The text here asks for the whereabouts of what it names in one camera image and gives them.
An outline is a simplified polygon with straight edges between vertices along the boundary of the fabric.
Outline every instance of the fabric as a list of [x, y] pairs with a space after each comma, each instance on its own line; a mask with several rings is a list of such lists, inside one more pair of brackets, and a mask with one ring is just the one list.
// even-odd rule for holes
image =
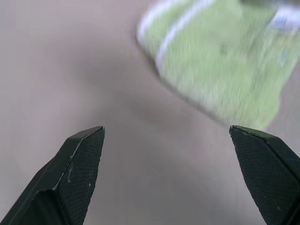
[[300, 55], [298, 31], [270, 28], [278, 6], [175, 0], [158, 13], [165, 3], [138, 28], [161, 79], [217, 120], [266, 128]]

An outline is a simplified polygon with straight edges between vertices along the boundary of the green cloth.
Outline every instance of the green cloth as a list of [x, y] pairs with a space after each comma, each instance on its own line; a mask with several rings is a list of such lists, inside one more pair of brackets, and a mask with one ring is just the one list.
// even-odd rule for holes
[[[140, 44], [154, 60], [173, 25], [198, 3], [174, 4], [147, 27]], [[300, 56], [299, 32], [269, 29], [276, 12], [271, 5], [214, 0], [176, 32], [157, 62], [160, 77], [218, 120], [266, 128]]]

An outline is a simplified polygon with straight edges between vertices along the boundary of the gray surface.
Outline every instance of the gray surface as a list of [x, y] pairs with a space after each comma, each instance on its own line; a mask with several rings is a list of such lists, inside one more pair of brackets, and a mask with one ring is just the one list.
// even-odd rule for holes
[[[64, 140], [103, 125], [85, 224], [263, 225], [228, 127], [155, 77], [134, 32], [146, 0], [0, 2], [0, 219]], [[268, 132], [299, 153], [299, 73]]]

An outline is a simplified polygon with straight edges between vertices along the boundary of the beige floor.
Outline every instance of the beige floor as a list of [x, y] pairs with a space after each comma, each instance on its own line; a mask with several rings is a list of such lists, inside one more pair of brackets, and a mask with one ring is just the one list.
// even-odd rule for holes
[[[68, 136], [104, 125], [86, 225], [264, 224], [229, 128], [171, 93], [137, 48], [148, 4], [0, 2], [0, 219]], [[299, 75], [268, 129], [298, 153]]]

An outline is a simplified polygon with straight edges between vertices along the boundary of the white stripe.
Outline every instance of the white stripe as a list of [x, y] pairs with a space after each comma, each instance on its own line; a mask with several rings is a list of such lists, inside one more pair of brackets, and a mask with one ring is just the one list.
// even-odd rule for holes
[[156, 55], [156, 66], [158, 70], [160, 70], [161, 63], [164, 59], [165, 53], [168, 49], [168, 46], [175, 38], [176, 34], [185, 28], [185, 26], [192, 20], [192, 18], [197, 15], [197, 13], [204, 10], [206, 7], [211, 5], [214, 2], [214, 0], [199, 0], [195, 4], [189, 8], [186, 13], [170, 28], [168, 31], [165, 39], [163, 40], [159, 51]]
[[142, 17], [141, 23], [137, 29], [137, 40], [143, 45], [146, 30], [152, 25], [157, 16], [169, 10], [171, 7], [183, 4], [187, 0], [161, 0], [157, 2], [148, 13]]

